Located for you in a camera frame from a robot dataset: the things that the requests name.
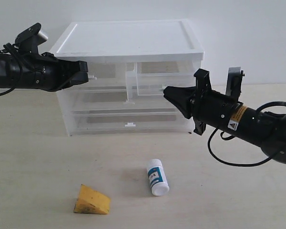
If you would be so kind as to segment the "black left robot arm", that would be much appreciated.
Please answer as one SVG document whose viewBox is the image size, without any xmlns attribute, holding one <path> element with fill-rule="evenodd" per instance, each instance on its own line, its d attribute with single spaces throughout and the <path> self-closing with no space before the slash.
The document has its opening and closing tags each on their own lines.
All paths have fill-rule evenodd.
<svg viewBox="0 0 286 229">
<path fill-rule="evenodd" d="M 21 57 L 29 67 L 17 62 L 11 54 L 0 53 L 0 88 L 56 92 L 89 81 L 85 61 L 62 60 L 49 52 L 27 53 Z"/>
</svg>

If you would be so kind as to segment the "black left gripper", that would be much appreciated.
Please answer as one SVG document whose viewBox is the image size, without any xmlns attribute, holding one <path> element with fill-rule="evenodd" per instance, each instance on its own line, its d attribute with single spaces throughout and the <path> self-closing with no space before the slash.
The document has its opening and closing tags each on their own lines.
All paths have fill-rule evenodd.
<svg viewBox="0 0 286 229">
<path fill-rule="evenodd" d="M 48 52 L 44 55 L 25 54 L 22 58 L 31 68 L 23 66 L 20 89 L 56 92 L 89 81 L 88 64 L 85 61 L 61 60 Z"/>
</svg>

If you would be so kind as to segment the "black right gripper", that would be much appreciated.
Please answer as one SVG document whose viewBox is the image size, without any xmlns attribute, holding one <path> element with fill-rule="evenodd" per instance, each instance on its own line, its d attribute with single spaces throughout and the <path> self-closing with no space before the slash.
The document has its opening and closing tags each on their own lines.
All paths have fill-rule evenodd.
<svg viewBox="0 0 286 229">
<path fill-rule="evenodd" d="M 186 119 L 193 116 L 194 132 L 202 135 L 207 125 L 224 127 L 231 116 L 231 98 L 211 88 L 209 71 L 198 69 L 194 77 L 196 86 L 167 86 L 163 96 L 173 105 L 178 105 L 177 109 Z"/>
</svg>

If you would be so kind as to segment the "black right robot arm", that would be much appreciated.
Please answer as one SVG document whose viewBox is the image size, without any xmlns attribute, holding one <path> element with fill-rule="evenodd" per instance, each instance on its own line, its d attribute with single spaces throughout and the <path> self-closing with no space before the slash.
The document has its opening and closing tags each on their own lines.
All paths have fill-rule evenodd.
<svg viewBox="0 0 286 229">
<path fill-rule="evenodd" d="M 164 98 L 172 103 L 186 119 L 193 119 L 194 133 L 202 135 L 206 126 L 214 127 L 207 146 L 218 130 L 228 141 L 239 138 L 259 147 L 267 155 L 263 161 L 252 164 L 236 164 L 216 157 L 217 161 L 238 167 L 255 167 L 270 160 L 286 164 L 286 102 L 273 101 L 252 109 L 239 101 L 244 72 L 241 67 L 228 70 L 226 91 L 224 94 L 212 89 L 209 71 L 198 69 L 194 73 L 196 85 L 192 87 L 167 86 L 163 90 Z"/>
</svg>

